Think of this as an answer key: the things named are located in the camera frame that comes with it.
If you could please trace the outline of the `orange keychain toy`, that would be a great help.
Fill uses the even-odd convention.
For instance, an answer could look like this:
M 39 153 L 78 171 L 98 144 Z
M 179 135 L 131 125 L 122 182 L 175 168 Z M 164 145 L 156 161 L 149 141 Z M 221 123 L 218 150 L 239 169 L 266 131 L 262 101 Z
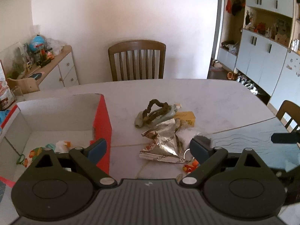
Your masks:
M 191 154 L 190 148 L 188 148 L 183 155 L 184 158 L 184 166 L 183 171 L 186 174 L 190 174 L 194 170 L 196 170 L 199 167 L 199 162 L 196 160 L 196 158 Z

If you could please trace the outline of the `yellow cardboard box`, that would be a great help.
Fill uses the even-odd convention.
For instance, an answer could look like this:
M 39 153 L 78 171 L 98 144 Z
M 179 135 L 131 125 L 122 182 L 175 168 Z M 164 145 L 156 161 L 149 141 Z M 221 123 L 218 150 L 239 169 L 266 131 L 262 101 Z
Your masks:
M 177 112 L 174 118 L 179 118 L 192 127 L 195 126 L 196 117 L 192 111 Z

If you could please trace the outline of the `silver foil snack bag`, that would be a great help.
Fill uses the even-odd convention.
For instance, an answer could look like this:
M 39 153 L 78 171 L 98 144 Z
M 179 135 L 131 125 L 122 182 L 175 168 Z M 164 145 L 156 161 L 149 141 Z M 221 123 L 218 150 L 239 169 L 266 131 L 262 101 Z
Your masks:
M 139 157 L 150 161 L 184 163 L 184 145 L 176 134 L 179 130 L 189 127 L 190 125 L 186 121 L 179 118 L 158 123 L 142 133 L 142 137 L 146 137 L 151 142 L 139 152 Z

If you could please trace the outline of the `green cartoon pouch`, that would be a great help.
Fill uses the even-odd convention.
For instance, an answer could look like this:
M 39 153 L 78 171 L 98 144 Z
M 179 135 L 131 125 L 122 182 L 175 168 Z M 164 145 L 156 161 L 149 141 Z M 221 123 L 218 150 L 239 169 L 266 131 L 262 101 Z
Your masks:
M 37 158 L 37 156 L 44 150 L 44 149 L 52 149 L 55 150 L 56 146 L 54 144 L 47 144 L 45 147 L 37 147 L 32 149 L 28 155 L 20 155 L 19 159 L 16 161 L 17 165 L 22 165 L 25 168 L 31 165 L 31 163 Z

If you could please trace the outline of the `red white cardboard box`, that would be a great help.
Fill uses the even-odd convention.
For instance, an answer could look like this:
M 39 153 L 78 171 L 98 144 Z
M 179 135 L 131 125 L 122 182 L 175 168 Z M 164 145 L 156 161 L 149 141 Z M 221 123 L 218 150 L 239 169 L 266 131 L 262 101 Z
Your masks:
M 112 127 L 102 94 L 78 94 L 26 100 L 16 104 L 1 120 L 1 177 L 16 181 L 25 167 L 17 163 L 31 150 L 67 141 L 86 148 L 98 139 L 107 142 L 106 153 L 97 163 L 109 172 Z

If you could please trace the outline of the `white wooden sideboard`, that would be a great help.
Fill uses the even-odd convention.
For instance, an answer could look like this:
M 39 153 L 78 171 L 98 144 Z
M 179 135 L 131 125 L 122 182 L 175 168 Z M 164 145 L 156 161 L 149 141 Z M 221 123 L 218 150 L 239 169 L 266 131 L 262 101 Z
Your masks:
M 10 88 L 19 86 L 23 94 L 61 89 L 79 83 L 70 45 L 64 46 L 61 53 L 44 67 L 33 65 L 29 71 L 25 70 L 20 78 L 11 78 L 13 76 L 11 67 L 4 67 L 4 73 Z

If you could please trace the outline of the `blue cloth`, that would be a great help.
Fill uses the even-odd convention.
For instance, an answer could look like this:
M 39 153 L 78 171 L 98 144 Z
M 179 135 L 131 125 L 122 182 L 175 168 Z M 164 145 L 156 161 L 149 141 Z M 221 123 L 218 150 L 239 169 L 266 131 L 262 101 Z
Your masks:
M 5 124 L 8 121 L 10 114 L 10 110 L 5 110 L 5 111 L 0 111 L 0 124 L 1 124 L 1 129 L 5 126 Z

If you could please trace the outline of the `red white snack bag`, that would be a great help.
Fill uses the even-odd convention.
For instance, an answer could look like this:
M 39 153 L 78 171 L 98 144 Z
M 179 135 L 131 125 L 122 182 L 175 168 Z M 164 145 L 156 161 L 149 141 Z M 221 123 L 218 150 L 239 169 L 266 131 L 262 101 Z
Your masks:
M 0 109 L 5 111 L 9 109 L 15 103 L 15 97 L 13 96 L 8 83 L 6 81 L 6 76 L 3 70 L 2 62 L 0 64 Z

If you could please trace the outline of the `wooden dining chair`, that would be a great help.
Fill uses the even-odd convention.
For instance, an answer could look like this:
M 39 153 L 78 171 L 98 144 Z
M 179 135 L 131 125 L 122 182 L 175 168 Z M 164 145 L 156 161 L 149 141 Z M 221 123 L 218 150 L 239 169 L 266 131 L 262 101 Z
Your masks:
M 113 81 L 163 79 L 166 45 L 152 40 L 131 40 L 108 48 Z

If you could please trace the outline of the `blue globe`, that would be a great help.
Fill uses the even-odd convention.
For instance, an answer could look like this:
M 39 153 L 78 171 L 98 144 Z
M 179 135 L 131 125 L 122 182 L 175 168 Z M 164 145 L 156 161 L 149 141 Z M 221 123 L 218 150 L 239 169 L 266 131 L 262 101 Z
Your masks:
M 30 41 L 29 48 L 32 52 L 36 52 L 44 45 L 45 39 L 38 34 Z

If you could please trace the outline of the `blue grey wall cabinet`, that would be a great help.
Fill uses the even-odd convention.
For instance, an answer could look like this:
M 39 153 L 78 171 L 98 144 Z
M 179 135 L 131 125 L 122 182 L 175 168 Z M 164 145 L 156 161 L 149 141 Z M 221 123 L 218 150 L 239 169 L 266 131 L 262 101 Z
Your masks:
M 217 62 L 270 108 L 299 103 L 299 0 L 221 0 Z

